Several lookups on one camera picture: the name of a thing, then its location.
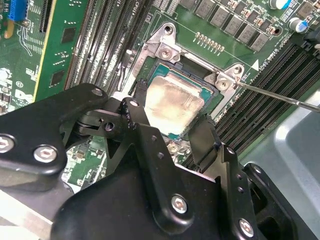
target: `motherboard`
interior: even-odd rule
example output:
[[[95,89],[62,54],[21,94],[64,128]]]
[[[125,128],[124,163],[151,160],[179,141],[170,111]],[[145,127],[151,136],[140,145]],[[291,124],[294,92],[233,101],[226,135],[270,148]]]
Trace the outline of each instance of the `motherboard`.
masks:
[[[295,109],[228,79],[305,100],[320,52],[305,39],[320,0],[0,0],[0,113],[81,83],[134,96],[175,163],[197,170],[188,131],[208,114],[243,157]],[[104,139],[68,153],[75,191],[103,178]]]

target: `dimm slot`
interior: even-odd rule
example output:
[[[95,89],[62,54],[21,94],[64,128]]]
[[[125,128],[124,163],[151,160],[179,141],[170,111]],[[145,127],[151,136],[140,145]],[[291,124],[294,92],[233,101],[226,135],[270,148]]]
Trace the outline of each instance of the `dimm slot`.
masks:
[[[118,24],[119,18],[121,17],[121,13],[123,12],[123,8],[125,6],[125,1],[121,1],[120,4],[117,4],[117,10],[116,11],[112,11],[115,14],[115,17],[112,18],[113,21],[111,22],[111,24],[108,25],[106,32],[104,34],[104,42],[102,42],[100,49],[98,51],[101,51],[101,57],[98,59],[98,63],[96,64],[95,69],[91,72],[91,75],[89,77],[89,81],[90,83],[95,83],[98,76],[99,76],[99,72],[100,72],[100,67],[103,65],[104,63],[104,58],[106,53],[108,52],[111,42],[113,41],[113,36],[115,34],[115,30],[116,30],[116,26]]]
[[[284,64],[292,57],[292,55],[298,49],[291,44],[290,47],[287,47],[282,50],[282,53],[279,52],[279,58],[275,62],[269,63],[267,68],[259,73],[256,77],[255,81],[253,81],[252,85],[258,88],[263,88],[271,79],[272,77],[284,66]],[[256,92],[246,90],[240,99],[234,105],[232,111],[228,111],[226,115],[222,119],[228,119],[228,121],[219,121],[216,125],[216,130],[219,134],[223,134],[226,129],[232,124],[232,122],[237,119],[238,115],[245,110],[247,105],[257,96]]]
[[[96,31],[96,34],[94,36],[94,43],[91,46],[91,49],[89,51],[89,55],[88,55],[88,60],[85,62],[84,67],[83,67],[83,74],[80,75],[80,79],[83,83],[88,83],[90,82],[89,80],[89,75],[91,74],[91,72],[93,71],[93,67],[94,67],[94,61],[97,57],[98,54],[98,49],[101,45],[101,41],[103,39],[104,33],[106,31],[106,28],[108,26],[108,24],[111,24],[110,22],[110,17],[111,17],[111,12],[114,9],[114,7],[116,6],[117,1],[108,1],[105,9],[103,11],[103,16],[102,19],[100,20],[100,22],[98,23],[97,26],[99,26],[98,30]]]
[[[139,15],[139,18],[137,20],[138,24],[133,30],[127,49],[132,50],[137,41],[142,42],[142,40],[139,39],[138,37],[139,37],[139,34],[141,33],[141,29],[145,24],[145,19],[147,18],[147,15],[149,14],[149,11],[153,3],[154,1],[148,0],[147,3],[144,5],[144,10],[142,11],[141,15]]]
[[[112,93],[110,87],[114,89],[118,84],[114,79],[116,69],[126,48],[129,38],[137,24],[137,19],[144,8],[145,0],[130,1],[126,5],[125,14],[121,17],[117,34],[112,41],[109,51],[106,53],[104,66],[100,68],[99,78],[96,84],[102,87],[108,94]]]
[[[83,51],[83,47],[86,41],[86,36],[88,35],[89,29],[90,29],[90,23],[92,22],[92,19],[95,13],[96,5],[97,5],[96,0],[89,0],[85,15],[84,15],[85,17],[80,29],[79,38],[75,47],[75,51],[73,53],[73,58],[71,60],[71,64],[68,72],[68,78],[65,84],[65,89],[70,88],[71,83],[75,82],[76,71],[80,61],[79,54]]]
[[[306,53],[301,56],[301,54],[298,56],[299,58],[296,58],[297,61],[292,62],[288,67],[285,68],[285,71],[279,72],[279,76],[276,77],[276,79],[279,79],[279,81],[270,81],[270,86],[265,87],[266,90],[270,92],[277,92],[279,87],[284,84],[288,80],[288,77],[291,76],[298,66],[301,65],[307,58],[308,55]],[[243,128],[244,124],[248,121],[250,121],[252,114],[256,112],[257,108],[259,106],[262,106],[268,99],[269,97],[266,97],[262,94],[257,94],[256,98],[253,101],[253,104],[250,105],[249,109],[246,111],[240,112],[240,114],[237,116],[238,118],[241,118],[241,125],[240,124],[233,124],[230,129],[226,130],[226,134],[223,135],[224,141],[228,142],[230,141],[230,137],[234,135],[235,131],[239,131],[239,128]]]
[[[293,96],[291,96],[292,98],[295,99],[299,99],[308,89],[310,89],[320,78],[320,70],[311,77],[311,80],[306,82],[302,87],[298,86],[297,87],[297,91],[295,92],[295,94]],[[287,111],[292,105],[289,103],[284,103],[282,101],[279,101],[279,104],[281,104],[281,106],[277,106],[275,109],[277,109],[276,113],[273,114],[273,116],[268,117],[268,121],[265,125],[265,127],[263,129],[268,129],[269,127],[271,127],[274,122],[285,112]],[[237,146],[234,147],[234,149],[238,152],[238,153],[242,153],[247,147],[249,147],[251,145],[251,143],[257,139],[263,132],[262,130],[258,130],[255,131],[255,133],[249,138],[246,139],[242,142],[239,142],[237,144]]]
[[[121,44],[121,46],[118,46],[116,48],[116,52],[117,50],[119,50],[118,52],[118,55],[117,55],[117,62],[116,64],[113,65],[113,68],[111,70],[111,75],[110,75],[110,83],[109,84],[109,87],[108,87],[108,90],[107,92],[110,93],[110,94],[113,94],[114,91],[117,89],[117,86],[118,86],[118,81],[115,81],[115,73],[116,73],[116,69],[117,69],[117,66],[118,64],[121,62],[121,59],[123,57],[123,54],[124,54],[124,49],[126,49],[126,46],[128,45],[129,41],[130,41],[130,38],[131,38],[131,35],[134,31],[134,28],[135,26],[137,25],[137,21],[139,19],[139,16],[142,14],[142,10],[144,9],[144,6],[146,4],[146,0],[142,0],[141,3],[140,3],[140,6],[139,8],[136,9],[136,14],[134,15],[133,19],[132,19],[132,23],[131,23],[131,27],[129,27],[128,25],[128,29],[130,29],[130,31],[128,33],[126,33],[125,36],[123,36],[123,43]]]
[[[283,85],[282,85],[283,89],[281,91],[277,91],[278,94],[288,96],[292,92],[292,90],[299,83],[301,83],[301,81],[303,81],[306,78],[306,73],[311,72],[315,68],[316,65],[318,65],[318,64],[309,63],[306,68],[304,68],[304,66],[302,66],[302,68],[307,69],[307,70],[301,69],[302,71],[297,71],[300,74],[297,77],[295,77],[294,79],[289,79],[290,83],[287,83],[287,84],[283,83]],[[234,135],[233,139],[226,140],[227,142],[230,142],[231,146],[236,146],[236,143],[239,142],[240,139],[245,139],[248,134],[251,134],[252,128],[255,125],[258,125],[259,123],[261,123],[263,120],[265,120],[265,116],[275,108],[275,103],[279,102],[276,99],[272,99],[271,97],[266,97],[261,94],[260,99],[262,99],[262,98],[263,98],[263,101],[260,103],[260,106],[252,108],[254,110],[254,112],[252,113],[252,116],[250,117],[250,121],[248,121],[247,126],[245,124],[243,124],[241,126],[241,134]]]
[[[120,43],[121,37],[123,36],[124,32],[126,30],[128,30],[125,27],[128,22],[128,18],[134,8],[134,3],[135,3],[135,1],[131,0],[131,1],[128,1],[127,4],[125,5],[125,11],[123,12],[123,14],[121,16],[121,20],[119,21],[118,28],[116,29],[116,35],[112,39],[112,43],[110,45],[110,48],[105,53],[105,56],[103,56],[103,64],[102,64],[103,66],[99,70],[98,77],[96,79],[96,85],[104,88],[105,90],[108,87],[102,86],[102,83],[103,83],[102,78],[106,74],[107,68],[110,64],[110,61],[112,60],[112,55],[115,54],[116,48]]]

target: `green circuit board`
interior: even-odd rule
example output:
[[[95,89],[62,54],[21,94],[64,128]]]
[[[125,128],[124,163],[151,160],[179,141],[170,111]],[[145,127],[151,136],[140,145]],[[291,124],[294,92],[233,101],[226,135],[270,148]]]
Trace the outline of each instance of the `green circuit board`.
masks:
[[[222,70],[225,70],[234,64],[243,65],[244,74],[241,80],[249,84],[255,80],[258,73],[266,67],[269,61],[294,33],[288,26],[290,19],[298,17],[302,20],[306,20],[310,26],[312,26],[313,24],[319,24],[317,20],[320,17],[316,8],[312,9],[307,16],[304,15],[302,17],[301,12],[299,15],[302,4],[305,4],[302,0],[292,0],[287,9],[271,9],[269,3],[264,0],[247,0],[243,1],[246,5],[246,10],[242,11],[241,14],[235,14],[234,9],[232,8],[232,3],[239,3],[239,1],[182,1],[190,3],[190,6],[192,5],[190,8],[186,8],[179,2],[180,1],[175,0],[154,1],[143,24],[142,30],[140,31],[141,33],[135,41],[133,47],[135,56],[133,57],[132,65],[140,60],[139,53],[143,48],[143,43],[146,42],[164,23],[171,22],[176,27],[176,43],[179,46]],[[208,14],[205,17],[199,16],[198,12],[198,9],[203,2],[212,3]],[[252,42],[244,43],[243,39],[241,39],[240,36],[237,36],[237,34],[230,35],[227,33],[226,24],[217,27],[211,23],[211,19],[215,15],[214,12],[219,7],[228,12],[229,18],[231,16],[237,16],[241,19],[241,24],[252,27],[252,29],[254,29],[254,34],[260,34],[261,36],[267,37],[266,43],[260,50],[253,49]],[[250,20],[250,15],[249,17],[245,16],[247,11],[251,14],[253,12],[257,13],[254,21]],[[260,28],[262,26],[260,25],[260,20],[262,22],[270,21],[270,25],[266,30]],[[155,58],[148,57],[136,79],[146,78],[150,73],[151,66],[153,66],[155,62]],[[123,91],[125,93],[130,93],[132,91],[134,78],[131,77],[131,71],[127,74],[127,78],[124,81]],[[215,116],[215,122],[218,122],[221,119],[224,110],[228,110],[243,91],[243,88],[237,90],[237,93],[225,108],[220,111],[220,114]]]
[[[102,137],[94,137],[85,144],[71,148],[67,157],[68,162],[61,178],[72,187],[74,193],[102,179],[106,174],[107,156]]]
[[[8,19],[10,4],[0,0],[2,114],[64,89],[87,0],[30,0],[22,21]]]
[[[240,64],[241,80],[252,83],[292,37],[291,19],[311,29],[319,26],[319,1],[288,2],[286,9],[271,9],[265,0],[29,0],[26,17],[12,21],[11,0],[0,0],[0,114],[80,83],[96,84],[111,95],[126,48],[132,54],[120,89],[131,94],[135,80],[149,79],[159,64],[156,57],[141,62],[140,53],[165,23],[174,24],[176,44],[183,50],[221,71]],[[132,77],[139,62],[141,69]],[[243,92],[236,90],[213,117],[216,123]],[[219,93],[210,98],[205,111],[210,114],[222,99]],[[178,163],[191,153],[188,136],[177,141],[182,140],[182,154],[174,156]],[[66,182],[83,189],[102,178],[107,167],[102,142],[94,138],[68,152]]]

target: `black mounting arm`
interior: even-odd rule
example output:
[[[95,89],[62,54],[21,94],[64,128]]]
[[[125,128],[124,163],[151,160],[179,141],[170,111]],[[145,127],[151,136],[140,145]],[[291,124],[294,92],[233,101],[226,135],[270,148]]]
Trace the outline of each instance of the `black mounting arm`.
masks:
[[[101,136],[107,177],[61,206],[52,240],[266,239],[256,220],[253,183],[248,184],[237,155],[220,142],[210,119],[199,118],[189,132],[194,162],[208,180],[174,165],[143,104],[143,97],[142,104],[131,97],[108,99],[94,85],[81,84],[0,117],[0,186],[29,194],[49,191],[60,181],[66,149]],[[9,147],[1,146],[5,141]],[[272,206],[275,218],[279,212],[286,219],[297,215]],[[287,221],[294,225],[297,219]],[[293,236],[310,232],[301,221],[289,230],[285,222],[283,229]]]

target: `ram slot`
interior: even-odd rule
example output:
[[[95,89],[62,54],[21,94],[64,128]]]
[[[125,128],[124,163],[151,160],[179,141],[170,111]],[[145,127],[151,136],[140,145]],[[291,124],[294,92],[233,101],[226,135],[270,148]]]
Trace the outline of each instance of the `ram slot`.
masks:
[[[95,21],[94,14],[95,14],[96,5],[97,5],[96,0],[89,0],[85,15],[84,15],[85,17],[83,19],[83,23],[81,26],[79,39],[77,41],[75,50],[73,51],[73,57],[72,57],[70,68],[69,68],[68,78],[65,84],[66,89],[73,86],[73,83],[76,82],[77,68],[82,64],[80,54],[84,51],[84,47],[87,42],[86,36],[88,36],[91,29],[90,28],[91,22]]]
[[[123,14],[112,46],[105,56],[104,66],[100,69],[99,78],[96,83],[106,90],[108,94],[112,94],[117,88],[118,81],[115,80],[114,76],[134,28],[137,25],[139,16],[144,10],[145,3],[146,0],[128,2],[126,14]]]
[[[263,88],[270,80],[275,76],[277,72],[285,65],[287,61],[298,51],[298,47],[290,44],[289,47],[283,48],[281,52],[276,55],[277,60],[268,64],[267,68],[264,69],[255,78],[252,83],[253,86]],[[240,99],[233,106],[232,110],[229,110],[226,115],[223,116],[222,120],[218,122],[216,130],[220,135],[224,135],[224,132],[230,125],[237,119],[238,115],[245,112],[246,107],[252,100],[258,95],[258,93],[246,90],[241,95]]]
[[[101,47],[108,25],[112,24],[110,22],[110,18],[112,15],[112,11],[114,10],[114,7],[117,5],[117,2],[118,1],[116,0],[104,2],[105,4],[103,5],[103,9],[100,12],[98,22],[94,26],[95,31],[89,51],[85,53],[86,61],[83,65],[83,68],[81,69],[81,72],[79,72],[79,79],[81,83],[91,82],[89,76],[91,72],[95,69],[95,62],[97,58],[99,58],[98,49]]]
[[[264,89],[270,91],[270,92],[277,92],[279,87],[284,84],[284,82],[288,81],[288,77],[291,76],[296,69],[303,63],[307,58],[308,55],[304,53],[302,56],[300,54],[296,54],[296,56],[300,57],[298,61],[292,62],[289,67],[287,67],[284,71],[278,72],[278,76],[276,78],[277,81],[269,81],[269,85],[266,85]],[[237,116],[238,118],[242,118],[241,125],[233,124],[231,125],[227,130],[226,133],[223,135],[223,138],[225,141],[230,141],[231,136],[233,136],[233,133],[235,131],[239,131],[240,128],[243,128],[243,125],[248,122],[251,119],[251,116],[256,112],[257,108],[262,106],[267,100],[269,100],[269,97],[266,97],[262,94],[256,94],[254,101],[248,102],[246,106],[246,111],[241,111],[240,114]]]
[[[99,75],[99,70],[101,65],[104,62],[104,56],[106,55],[107,51],[111,47],[111,43],[114,40],[115,30],[119,23],[119,19],[122,15],[123,8],[125,6],[125,0],[118,0],[117,5],[114,6],[110,21],[108,22],[107,27],[103,32],[103,38],[101,43],[98,45],[98,49],[96,51],[96,56],[93,59],[93,67],[92,69],[87,71],[87,74],[83,77],[87,80],[88,83],[95,83],[97,80],[97,76]]]
[[[315,74],[310,74],[309,80],[307,82],[300,82],[300,84],[292,91],[294,93],[291,95],[291,98],[299,99],[307,90],[309,90],[320,78],[320,70],[317,71]],[[265,129],[271,128],[274,125],[274,122],[285,112],[287,111],[292,105],[289,103],[285,103],[283,101],[278,100],[278,105],[274,108],[276,111],[273,114],[267,116],[267,122],[257,129],[257,131],[250,136],[248,139],[242,140],[242,142],[235,142],[236,149],[239,153],[242,153],[247,147],[249,147],[252,142],[257,139]]]
[[[296,77],[294,77],[293,79],[286,78],[286,83],[282,84],[283,90],[279,90],[280,88],[279,86],[277,90],[273,90],[273,91],[277,92],[280,95],[289,96],[292,90],[295,89],[296,86],[306,78],[306,73],[314,70],[317,65],[318,64],[316,63],[316,61],[313,61],[313,62],[310,62],[306,67],[302,66],[305,70],[301,69],[302,67],[300,67],[302,71],[300,71]],[[257,102],[259,102],[260,100],[263,100],[263,101],[261,101],[258,106],[256,107],[252,106],[253,111],[251,111],[250,115],[249,114],[247,115],[248,116],[247,123],[246,124],[242,123],[241,129],[235,129],[235,131],[241,132],[240,133],[241,136],[234,135],[233,138],[229,138],[227,140],[233,146],[237,146],[240,141],[242,141],[245,138],[248,138],[248,133],[252,133],[251,129],[255,128],[255,126],[258,126],[263,120],[265,120],[265,116],[268,115],[270,112],[272,112],[275,108],[275,105],[280,102],[279,100],[273,99],[271,97],[263,96],[262,94],[260,94]]]

